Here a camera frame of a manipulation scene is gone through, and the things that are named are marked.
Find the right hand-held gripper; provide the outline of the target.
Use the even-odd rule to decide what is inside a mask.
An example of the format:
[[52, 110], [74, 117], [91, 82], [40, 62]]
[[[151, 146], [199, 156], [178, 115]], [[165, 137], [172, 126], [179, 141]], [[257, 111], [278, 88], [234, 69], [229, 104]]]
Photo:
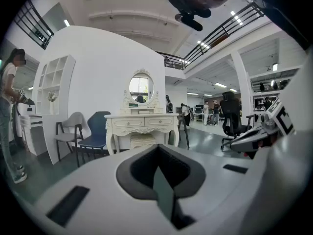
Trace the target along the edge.
[[270, 141], [277, 141], [295, 131], [291, 118], [280, 98], [277, 98], [262, 115], [261, 126], [237, 137], [231, 142], [230, 149], [236, 152], [256, 152], [259, 149], [258, 142], [265, 139], [266, 134]]

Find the white cubby shelf unit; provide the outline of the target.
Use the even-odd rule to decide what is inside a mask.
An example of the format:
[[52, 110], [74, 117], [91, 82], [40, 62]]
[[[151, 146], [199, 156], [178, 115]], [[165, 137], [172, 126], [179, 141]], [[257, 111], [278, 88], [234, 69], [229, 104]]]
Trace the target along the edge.
[[[45, 143], [52, 164], [58, 161], [55, 135], [56, 122], [68, 119], [68, 96], [71, 77], [76, 60], [71, 56], [63, 56], [40, 63], [32, 91], [36, 114], [42, 116]], [[49, 111], [48, 92], [53, 91], [58, 98], [54, 103], [55, 114]], [[70, 153], [64, 142], [59, 143], [61, 159]]]

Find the white carved dresser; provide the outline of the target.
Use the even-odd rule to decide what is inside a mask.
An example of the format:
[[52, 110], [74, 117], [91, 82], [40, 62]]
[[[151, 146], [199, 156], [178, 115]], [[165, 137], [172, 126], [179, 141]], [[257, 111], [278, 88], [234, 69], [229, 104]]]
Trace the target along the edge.
[[174, 133], [174, 146], [179, 144], [178, 114], [165, 113], [161, 107], [159, 93], [154, 83], [154, 94], [150, 101], [138, 103], [132, 99], [129, 88], [124, 91], [120, 113], [106, 115], [106, 146], [110, 155], [120, 152], [119, 138], [127, 135], [160, 132], [168, 143], [169, 134]]

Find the blue chair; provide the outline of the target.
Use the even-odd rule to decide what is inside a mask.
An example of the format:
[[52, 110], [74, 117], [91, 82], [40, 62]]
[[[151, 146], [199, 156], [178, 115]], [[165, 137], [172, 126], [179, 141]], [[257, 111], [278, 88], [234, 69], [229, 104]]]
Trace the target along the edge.
[[96, 155], [104, 156], [104, 147], [106, 146], [106, 115], [110, 115], [109, 111], [95, 112], [87, 121], [90, 129], [90, 135], [78, 142], [79, 151], [81, 152], [82, 162], [86, 163], [85, 154], [89, 158], [90, 154], [96, 159]]

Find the black office chair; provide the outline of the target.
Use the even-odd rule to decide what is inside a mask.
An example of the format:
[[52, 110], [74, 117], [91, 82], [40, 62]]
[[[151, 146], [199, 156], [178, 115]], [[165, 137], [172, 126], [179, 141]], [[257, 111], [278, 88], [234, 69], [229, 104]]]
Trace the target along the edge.
[[230, 145], [240, 134], [252, 128], [250, 124], [254, 115], [247, 116], [248, 124], [242, 125], [240, 102], [232, 91], [223, 93], [223, 100], [220, 101], [220, 107], [224, 115], [223, 131], [227, 136], [233, 137], [232, 139], [222, 139], [221, 151], [223, 151], [226, 145]]

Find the white vase with flowers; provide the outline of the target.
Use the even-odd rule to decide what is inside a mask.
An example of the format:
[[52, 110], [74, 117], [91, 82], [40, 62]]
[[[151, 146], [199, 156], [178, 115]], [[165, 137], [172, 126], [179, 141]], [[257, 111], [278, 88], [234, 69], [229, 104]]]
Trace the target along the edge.
[[53, 91], [50, 91], [48, 92], [48, 101], [49, 101], [49, 111], [50, 111], [50, 114], [51, 115], [54, 115], [55, 114], [55, 106], [54, 106], [54, 103], [55, 101], [57, 100], [58, 96], [55, 92]]

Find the grey chair with black legs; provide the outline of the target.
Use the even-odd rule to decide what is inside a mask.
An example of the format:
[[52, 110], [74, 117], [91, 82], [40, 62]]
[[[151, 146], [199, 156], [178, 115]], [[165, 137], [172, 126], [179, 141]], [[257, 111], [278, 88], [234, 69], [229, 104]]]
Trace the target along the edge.
[[80, 112], [74, 112], [67, 120], [56, 122], [56, 149], [58, 155], [58, 161], [61, 161], [60, 142], [64, 142], [70, 153], [75, 153], [77, 165], [79, 166], [79, 159], [77, 153], [78, 140], [83, 140], [82, 127], [83, 115]]

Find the cream ornate upholstered bench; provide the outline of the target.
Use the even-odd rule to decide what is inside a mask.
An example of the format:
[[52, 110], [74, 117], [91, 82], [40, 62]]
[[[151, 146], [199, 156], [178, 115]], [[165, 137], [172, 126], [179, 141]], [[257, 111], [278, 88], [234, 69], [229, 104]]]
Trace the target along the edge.
[[154, 145], [156, 143], [156, 139], [151, 134], [136, 134], [130, 138], [130, 149]]

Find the person's black shirt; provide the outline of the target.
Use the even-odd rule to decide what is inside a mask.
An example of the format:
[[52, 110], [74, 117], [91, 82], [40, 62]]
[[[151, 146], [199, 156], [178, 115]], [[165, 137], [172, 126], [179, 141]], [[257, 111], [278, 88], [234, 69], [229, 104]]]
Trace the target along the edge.
[[313, 45], [313, 0], [253, 0], [261, 11], [302, 48]]

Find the white drawer cabinet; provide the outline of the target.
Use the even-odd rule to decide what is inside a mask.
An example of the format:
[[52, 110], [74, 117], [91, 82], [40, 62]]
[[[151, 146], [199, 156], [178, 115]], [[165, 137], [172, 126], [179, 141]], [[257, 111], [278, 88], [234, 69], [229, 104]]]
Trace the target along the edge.
[[39, 115], [19, 116], [22, 128], [22, 138], [27, 150], [32, 154], [39, 156], [47, 151], [43, 119]]

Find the white display shelf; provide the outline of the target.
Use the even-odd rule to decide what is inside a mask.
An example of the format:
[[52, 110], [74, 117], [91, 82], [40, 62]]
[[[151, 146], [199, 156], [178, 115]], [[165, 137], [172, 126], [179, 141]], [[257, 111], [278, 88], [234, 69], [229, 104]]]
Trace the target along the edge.
[[252, 113], [263, 113], [266, 110], [265, 99], [268, 98], [270, 102], [275, 101], [301, 67], [300, 65], [250, 76]]

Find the oval vanity mirror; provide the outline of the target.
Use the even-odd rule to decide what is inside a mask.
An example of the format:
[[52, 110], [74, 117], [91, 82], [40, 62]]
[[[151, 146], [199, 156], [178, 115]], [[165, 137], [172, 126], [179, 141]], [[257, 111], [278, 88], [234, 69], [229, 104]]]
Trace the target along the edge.
[[129, 83], [129, 92], [133, 100], [138, 103], [150, 101], [154, 94], [154, 83], [145, 73], [135, 74]]

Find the black balcony railing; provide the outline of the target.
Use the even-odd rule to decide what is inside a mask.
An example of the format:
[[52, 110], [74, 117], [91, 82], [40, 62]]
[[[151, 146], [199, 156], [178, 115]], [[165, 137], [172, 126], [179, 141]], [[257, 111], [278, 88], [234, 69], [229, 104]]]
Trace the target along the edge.
[[13, 22], [44, 50], [54, 36], [54, 32], [40, 16], [31, 0], [26, 0], [21, 6]]
[[222, 41], [245, 26], [265, 16], [260, 10], [260, 7], [254, 2], [250, 2], [238, 12], [231, 11], [230, 14], [231, 17], [229, 19], [214, 29], [202, 41], [197, 41], [197, 45], [185, 56], [178, 57], [173, 54], [158, 52], [158, 54], [164, 58], [164, 65], [169, 68], [185, 70]]

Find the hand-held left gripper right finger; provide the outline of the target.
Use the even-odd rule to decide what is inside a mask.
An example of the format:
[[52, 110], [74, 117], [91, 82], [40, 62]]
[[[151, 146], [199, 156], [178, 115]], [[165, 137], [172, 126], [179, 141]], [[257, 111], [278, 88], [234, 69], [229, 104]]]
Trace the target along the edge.
[[157, 235], [306, 235], [312, 232], [312, 133], [296, 132], [253, 160], [192, 153], [206, 179], [179, 200], [193, 223]]

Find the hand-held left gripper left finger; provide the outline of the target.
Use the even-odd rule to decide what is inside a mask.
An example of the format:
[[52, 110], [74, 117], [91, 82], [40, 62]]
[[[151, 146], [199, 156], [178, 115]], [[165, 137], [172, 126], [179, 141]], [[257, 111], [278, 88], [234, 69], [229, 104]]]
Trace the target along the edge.
[[[116, 179], [120, 163], [143, 147], [93, 160], [48, 188], [35, 203], [40, 225], [49, 235], [170, 235], [175, 227], [157, 203], [134, 199]], [[89, 189], [65, 227], [46, 214], [75, 186]]]

